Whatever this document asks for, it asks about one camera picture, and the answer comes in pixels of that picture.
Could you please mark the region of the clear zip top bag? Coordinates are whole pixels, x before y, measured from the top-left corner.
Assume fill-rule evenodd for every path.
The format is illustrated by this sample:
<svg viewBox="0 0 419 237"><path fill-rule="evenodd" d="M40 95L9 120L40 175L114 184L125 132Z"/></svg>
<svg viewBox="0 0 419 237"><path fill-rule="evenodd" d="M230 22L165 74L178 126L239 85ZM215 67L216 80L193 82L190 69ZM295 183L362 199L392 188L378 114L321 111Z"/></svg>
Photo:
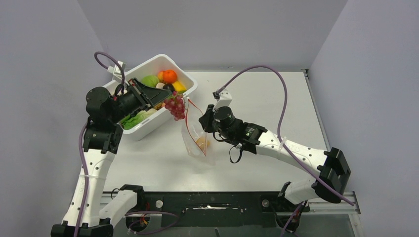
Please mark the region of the clear zip top bag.
<svg viewBox="0 0 419 237"><path fill-rule="evenodd" d="M204 114L203 111L189 97L186 98L185 109L186 118L182 120L181 134L187 154L204 164L215 165L215 140L211 134L203 131L198 121ZM196 140L200 137L210 140L210 146L203 151L196 144Z"/></svg>

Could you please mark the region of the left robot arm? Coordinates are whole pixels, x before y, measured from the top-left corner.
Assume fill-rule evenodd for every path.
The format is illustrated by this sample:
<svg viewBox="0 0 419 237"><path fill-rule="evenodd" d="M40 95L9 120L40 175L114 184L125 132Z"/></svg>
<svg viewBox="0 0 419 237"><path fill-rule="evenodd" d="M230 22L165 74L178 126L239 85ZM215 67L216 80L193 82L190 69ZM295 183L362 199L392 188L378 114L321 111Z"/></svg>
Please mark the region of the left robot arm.
<svg viewBox="0 0 419 237"><path fill-rule="evenodd" d="M123 135L120 122L134 112L148 111L172 92L149 87L137 79L118 85L114 94L105 87L86 95L88 119L79 135L82 167L63 220L51 228L53 237L111 237L129 210L144 203L142 186L124 185L100 206L105 181Z"/></svg>

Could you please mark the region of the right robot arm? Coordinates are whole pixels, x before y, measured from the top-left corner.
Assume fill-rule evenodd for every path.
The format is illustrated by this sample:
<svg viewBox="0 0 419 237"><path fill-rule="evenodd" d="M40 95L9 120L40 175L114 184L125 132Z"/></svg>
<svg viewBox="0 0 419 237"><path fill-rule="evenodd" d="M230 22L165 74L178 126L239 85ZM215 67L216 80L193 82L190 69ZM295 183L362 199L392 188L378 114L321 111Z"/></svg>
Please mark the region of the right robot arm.
<svg viewBox="0 0 419 237"><path fill-rule="evenodd" d="M263 126L235 118L228 106L208 105L199 123L207 133L221 136L221 141L256 155L268 156L307 172L310 177L286 182L278 196L278 205L285 211L297 204L321 198L329 203L354 202L344 197L351 170L342 150L310 148L282 138Z"/></svg>

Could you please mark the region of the red grape bunch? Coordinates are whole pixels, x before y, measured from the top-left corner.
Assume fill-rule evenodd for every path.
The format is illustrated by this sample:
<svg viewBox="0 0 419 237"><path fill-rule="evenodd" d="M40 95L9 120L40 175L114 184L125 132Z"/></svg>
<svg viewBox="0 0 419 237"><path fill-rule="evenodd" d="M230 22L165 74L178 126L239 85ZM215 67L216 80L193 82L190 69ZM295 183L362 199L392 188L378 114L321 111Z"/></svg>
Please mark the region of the red grape bunch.
<svg viewBox="0 0 419 237"><path fill-rule="evenodd" d="M174 91L171 96L163 101L162 107L169 110L176 121L186 118L185 100L183 95L177 91Z"/></svg>

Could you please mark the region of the yellow orange fruit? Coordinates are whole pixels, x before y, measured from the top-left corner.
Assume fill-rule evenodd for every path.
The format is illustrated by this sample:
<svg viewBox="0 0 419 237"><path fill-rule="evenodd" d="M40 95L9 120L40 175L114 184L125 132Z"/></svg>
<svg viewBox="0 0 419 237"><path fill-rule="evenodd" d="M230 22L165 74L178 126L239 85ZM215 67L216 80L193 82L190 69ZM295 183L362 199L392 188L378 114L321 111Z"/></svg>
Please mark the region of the yellow orange fruit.
<svg viewBox="0 0 419 237"><path fill-rule="evenodd" d="M209 138L200 137L196 140L196 144L203 151L210 146L210 140Z"/></svg>

